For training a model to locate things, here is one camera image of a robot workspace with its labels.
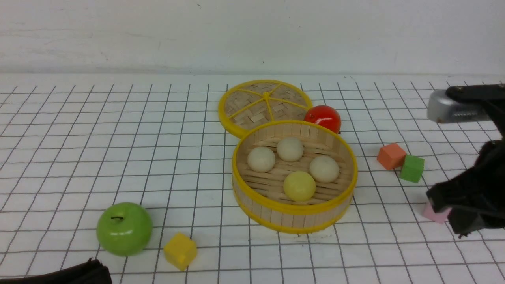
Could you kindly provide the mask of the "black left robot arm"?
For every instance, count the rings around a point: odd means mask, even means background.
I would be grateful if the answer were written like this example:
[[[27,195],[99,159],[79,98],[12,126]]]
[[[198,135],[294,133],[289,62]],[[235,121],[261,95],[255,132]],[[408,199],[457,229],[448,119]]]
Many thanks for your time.
[[[97,259],[43,275],[1,279],[2,284],[111,284],[107,266]]]

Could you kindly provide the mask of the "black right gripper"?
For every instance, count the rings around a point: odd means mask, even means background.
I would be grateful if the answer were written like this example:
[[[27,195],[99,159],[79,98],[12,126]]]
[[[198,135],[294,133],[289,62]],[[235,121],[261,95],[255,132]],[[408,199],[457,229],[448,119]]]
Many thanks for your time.
[[[481,106],[502,137],[485,142],[469,169],[428,189],[428,201],[437,213],[452,209],[448,221],[459,237],[478,230],[504,228],[504,84],[452,86],[444,90],[456,102]]]

